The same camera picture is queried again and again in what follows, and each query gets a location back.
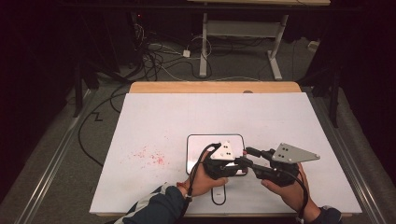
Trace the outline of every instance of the patterned sleeve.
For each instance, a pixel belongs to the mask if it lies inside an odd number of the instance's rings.
[[[164,184],[135,203],[127,215],[118,219],[115,224],[171,224],[179,218],[183,206],[184,199],[180,190]]]
[[[311,222],[312,224],[342,224],[341,212],[330,206],[320,208],[319,216]]]

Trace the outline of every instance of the table leg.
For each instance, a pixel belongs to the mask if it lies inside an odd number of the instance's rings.
[[[286,22],[288,21],[288,17],[289,17],[289,15],[284,15],[282,17],[282,21],[279,24],[279,28],[277,30],[274,48],[273,48],[273,50],[268,50],[267,51],[268,60],[269,60],[269,62],[271,64],[271,68],[273,70],[274,78],[277,81],[282,80],[282,75],[280,74],[279,66],[277,65],[277,62],[276,62],[276,53],[277,53],[277,50],[279,48],[280,41],[282,40],[283,32],[285,31]]]
[[[199,66],[199,76],[206,77],[206,64],[207,64],[207,13],[204,13],[203,27],[202,27],[202,50],[201,50],[201,62]]]

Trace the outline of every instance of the red stain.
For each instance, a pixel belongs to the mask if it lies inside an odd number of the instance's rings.
[[[162,158],[162,157],[159,157],[158,160],[157,160],[157,162],[158,162],[158,164],[163,165],[163,158]]]

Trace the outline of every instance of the hand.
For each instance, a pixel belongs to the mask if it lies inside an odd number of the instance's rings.
[[[204,156],[202,157],[201,161],[204,161],[207,154],[208,154],[208,151],[206,151],[204,153]],[[214,187],[223,186],[227,182],[228,182],[227,177],[222,177],[217,180],[212,179],[209,175],[206,174],[204,166],[201,163],[199,163],[198,170],[195,175],[195,179],[193,181],[191,196],[195,197],[195,196],[203,195],[203,194],[207,193],[208,191],[210,191],[211,189],[213,189]],[[190,178],[187,178],[185,183],[186,183],[186,187],[188,189],[190,187]],[[183,196],[187,194],[187,191],[185,189],[183,189],[183,188],[179,188],[179,189]]]
[[[306,179],[303,166],[300,163],[298,163],[298,166],[301,173],[300,175],[298,175],[298,178],[304,182],[306,190],[308,191],[308,203],[304,210],[304,220],[306,222],[311,222],[318,217],[318,215],[320,214],[320,209],[312,201],[311,196],[309,195],[308,181]],[[295,181],[292,185],[282,188],[274,184],[272,181],[264,179],[262,180],[262,185],[271,190],[273,193],[279,195],[282,198],[283,202],[294,211],[299,212],[300,209],[303,207],[304,192],[303,188],[301,188],[300,184],[297,181]]]

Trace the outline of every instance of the white tabletop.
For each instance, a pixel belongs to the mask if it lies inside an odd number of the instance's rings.
[[[90,212],[123,215],[164,182],[187,178],[190,134],[239,133],[245,147],[285,142],[320,155],[303,164],[313,200],[342,213],[361,213],[346,176],[305,93],[130,93],[108,151]],[[250,158],[257,164],[265,159]],[[294,214],[253,172],[231,177],[227,202],[210,193],[191,203],[187,216]]]

